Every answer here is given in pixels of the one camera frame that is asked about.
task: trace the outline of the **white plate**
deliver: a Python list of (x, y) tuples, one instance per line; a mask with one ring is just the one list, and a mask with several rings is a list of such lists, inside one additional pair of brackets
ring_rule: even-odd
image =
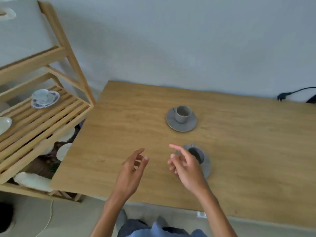
[[(64, 126), (60, 127), (57, 131), (54, 132), (53, 135), (55, 135), (61, 128), (63, 128)], [(73, 137), (73, 135), (75, 134), (75, 131), (76, 131), (76, 128), (73, 127), (71, 128), (70, 130), (68, 131), (65, 131), (63, 133), (63, 135), (61, 137), (58, 138), (58, 142), (66, 142), (68, 141), (69, 139), (71, 139)]]
[[(43, 139), (40, 143), (38, 143), (36, 146), (34, 146), (34, 149), (40, 145), (47, 145), (48, 139)], [(45, 149), (40, 155), (47, 155), (49, 154), (54, 148), (54, 143), (49, 144), (47, 146), (47, 149)]]
[(43, 108), (50, 107), (51, 105), (55, 104), (59, 100), (60, 94), (57, 91), (49, 91), (49, 92), (52, 95), (51, 102), (46, 103), (46, 104), (42, 104), (37, 99), (32, 99), (31, 106), (33, 108), (36, 108), (36, 109), (43, 109)]
[(0, 117), (0, 135), (6, 132), (12, 125), (12, 119), (9, 117)]
[(59, 148), (59, 150), (57, 151), (57, 159), (59, 159), (60, 161), (62, 161), (65, 157), (65, 155), (67, 154), (69, 148), (71, 147), (72, 143), (68, 143), (68, 144), (64, 144), (62, 147)]

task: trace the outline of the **black cable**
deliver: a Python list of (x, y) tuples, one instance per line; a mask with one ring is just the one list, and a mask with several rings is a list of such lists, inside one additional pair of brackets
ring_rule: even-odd
[(278, 100), (278, 101), (282, 101), (282, 100), (284, 100), (288, 95), (292, 95), (293, 93), (296, 93), (296, 92), (299, 92), (299, 91), (302, 91), (302, 90), (306, 90), (306, 89), (312, 89), (312, 88), (316, 88), (316, 87), (305, 87), (305, 88), (302, 88), (302, 89), (297, 90), (297, 91), (281, 93), (281, 94), (279, 94), (279, 95), (277, 96), (277, 100)]

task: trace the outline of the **white wall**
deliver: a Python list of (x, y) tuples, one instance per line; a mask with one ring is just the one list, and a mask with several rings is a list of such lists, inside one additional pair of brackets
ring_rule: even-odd
[(49, 1), (96, 94), (109, 79), (271, 98), (316, 86), (316, 0)]

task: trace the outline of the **forearm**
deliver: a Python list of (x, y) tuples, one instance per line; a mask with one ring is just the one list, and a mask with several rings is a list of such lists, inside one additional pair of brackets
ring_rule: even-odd
[(124, 204), (124, 200), (110, 196), (105, 202), (102, 215), (90, 237), (111, 237), (116, 219)]
[(202, 191), (197, 198), (203, 206), (214, 237), (237, 237), (211, 191)]

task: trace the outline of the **right hand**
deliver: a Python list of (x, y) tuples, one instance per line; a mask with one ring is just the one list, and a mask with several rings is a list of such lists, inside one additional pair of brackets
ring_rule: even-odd
[(169, 144), (169, 147), (181, 152), (180, 155), (171, 154), (168, 164), (170, 171), (179, 176), (185, 188), (196, 197), (204, 191), (210, 191), (197, 159), (182, 146)]

